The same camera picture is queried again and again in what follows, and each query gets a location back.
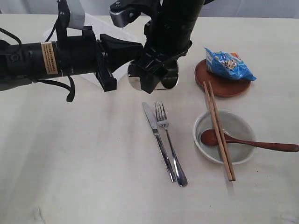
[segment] white bowl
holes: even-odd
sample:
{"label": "white bowl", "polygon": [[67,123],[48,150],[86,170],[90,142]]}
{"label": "white bowl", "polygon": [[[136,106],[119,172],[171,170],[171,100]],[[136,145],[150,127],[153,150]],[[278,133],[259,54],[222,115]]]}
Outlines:
{"label": "white bowl", "polygon": [[[256,137],[251,127],[239,116],[219,110],[219,115],[224,132],[236,139],[256,141]],[[210,161],[223,164],[218,146],[206,146],[200,140],[201,134],[213,129],[210,112],[198,117],[193,127],[193,139],[200,152]],[[233,165],[248,161],[253,156],[256,147],[242,144],[228,144],[231,161]]]}

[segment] warning label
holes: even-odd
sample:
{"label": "warning label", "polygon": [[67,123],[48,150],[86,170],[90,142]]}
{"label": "warning label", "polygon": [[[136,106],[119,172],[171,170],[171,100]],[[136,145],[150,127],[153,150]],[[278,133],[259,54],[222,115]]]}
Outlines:
{"label": "warning label", "polygon": [[52,43],[41,43],[42,52],[43,52],[43,60],[45,62],[45,67],[48,75],[57,74],[57,65],[55,60],[54,49]]}

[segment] knife handle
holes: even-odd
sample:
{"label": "knife handle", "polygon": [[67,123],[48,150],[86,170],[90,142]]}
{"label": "knife handle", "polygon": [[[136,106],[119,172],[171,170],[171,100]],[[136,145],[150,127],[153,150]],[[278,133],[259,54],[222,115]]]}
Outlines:
{"label": "knife handle", "polygon": [[175,182],[175,181],[177,181],[176,180],[176,176],[175,176],[174,171],[172,169],[171,163],[170,163],[170,161],[168,159],[168,156],[167,156],[167,153],[166,153],[165,148],[163,146],[161,137],[160,137],[159,134],[155,134],[155,138],[156,138],[156,141],[157,141],[157,143],[159,145],[160,152],[161,152],[161,155],[162,155],[163,160],[165,162],[165,165],[166,165],[167,171],[169,173],[169,177],[171,179],[171,182]]}

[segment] metal fork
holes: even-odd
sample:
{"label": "metal fork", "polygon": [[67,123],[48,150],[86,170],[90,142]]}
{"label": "metal fork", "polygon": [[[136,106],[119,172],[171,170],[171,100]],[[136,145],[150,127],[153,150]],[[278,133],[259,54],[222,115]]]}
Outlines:
{"label": "metal fork", "polygon": [[162,102],[155,102],[155,111],[156,111],[156,118],[157,118],[158,125],[160,127],[164,128],[165,131],[166,131],[166,134],[167,134],[167,138],[168,138],[169,145],[170,145],[170,148],[171,148],[171,153],[172,153],[172,156],[173,156],[174,168],[175,168],[176,174],[177,174],[178,184],[181,187],[184,187],[188,184],[188,181],[187,181],[187,178],[186,178],[186,176],[183,172],[183,169],[182,169],[181,165],[178,162],[178,157],[177,157],[177,155],[174,151],[174,148],[173,148],[171,140],[170,140],[170,136],[169,136],[169,133],[168,133],[168,124],[169,124],[169,122],[167,120],[165,108],[164,108],[164,105],[163,105]]}

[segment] wooden spoon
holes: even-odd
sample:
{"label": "wooden spoon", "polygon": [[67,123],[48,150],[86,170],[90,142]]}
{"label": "wooden spoon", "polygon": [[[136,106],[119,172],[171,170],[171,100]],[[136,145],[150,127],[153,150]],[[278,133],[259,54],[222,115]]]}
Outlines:
{"label": "wooden spoon", "polygon": [[[255,142],[255,141],[244,141],[235,139],[227,134],[224,133],[224,137],[227,143],[239,143],[244,145],[255,146],[259,148],[266,148],[276,151],[283,151],[283,152],[298,152],[299,145],[294,144],[281,144],[281,143],[268,143],[268,142]],[[201,142],[208,146],[216,146],[218,145],[216,133],[214,129],[206,130],[201,135]]]}

